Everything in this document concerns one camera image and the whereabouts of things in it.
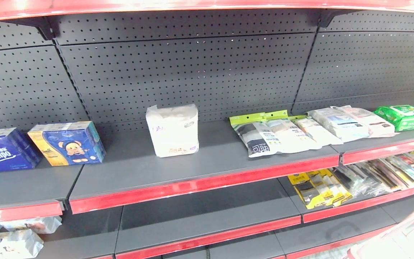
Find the brand logo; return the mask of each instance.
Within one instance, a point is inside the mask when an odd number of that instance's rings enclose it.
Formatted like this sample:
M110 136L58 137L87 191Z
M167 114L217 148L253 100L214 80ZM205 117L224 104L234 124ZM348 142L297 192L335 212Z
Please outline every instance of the brand logo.
M0 149L0 162L7 159L13 159L14 157L16 157L16 155L12 155L9 151L7 151L7 148L3 147Z

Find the white plastic bag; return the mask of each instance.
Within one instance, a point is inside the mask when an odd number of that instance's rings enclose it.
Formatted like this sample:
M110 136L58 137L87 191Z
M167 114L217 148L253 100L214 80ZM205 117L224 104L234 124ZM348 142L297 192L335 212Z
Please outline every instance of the white plastic bag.
M392 137L399 134L391 123L387 122L380 116L362 108L353 108L351 105L342 107L332 107L347 113L353 119L368 128L370 138Z
M0 233L0 259L28 259L38 256L44 241L32 230Z
M197 113L194 104L161 109L154 105L146 110L156 156L186 155L199 150Z
M321 146L343 144L341 139L327 131L324 127L322 127L322 125L317 123L317 121L313 120L311 117L297 119L294 123Z
M281 141L282 153L298 153L309 149L321 149L322 145L308 137L289 119L275 119L266 122L276 137Z
M368 138L368 128L348 114L334 108L310 110L308 115L343 142Z

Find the tissue pack with cartoon bear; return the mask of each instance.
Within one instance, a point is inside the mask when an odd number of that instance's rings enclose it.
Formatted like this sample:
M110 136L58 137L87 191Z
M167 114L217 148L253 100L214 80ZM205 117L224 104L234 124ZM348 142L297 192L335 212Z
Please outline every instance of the tissue pack with cartoon bear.
M106 154L92 121L36 125L28 136L52 166L101 163Z

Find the shelf bracket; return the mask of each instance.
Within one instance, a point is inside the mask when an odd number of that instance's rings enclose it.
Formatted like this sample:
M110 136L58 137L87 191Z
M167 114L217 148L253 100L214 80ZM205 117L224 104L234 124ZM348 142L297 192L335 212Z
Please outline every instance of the shelf bracket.
M360 12L361 10L349 10L349 9L324 9L321 13L319 20L319 27L327 28L332 22L333 18L338 15Z
M1 22L35 27L45 41L51 41L55 38L51 25L45 17L18 18L2 20Z

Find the blue packaging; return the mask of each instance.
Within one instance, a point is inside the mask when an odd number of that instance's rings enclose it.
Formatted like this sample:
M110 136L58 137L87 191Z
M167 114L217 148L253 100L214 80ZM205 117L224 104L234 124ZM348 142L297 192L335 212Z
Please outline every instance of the blue packaging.
M16 128L0 129L0 172L32 169L41 158Z
M28 135L52 166L101 163L106 154L92 121L36 125Z

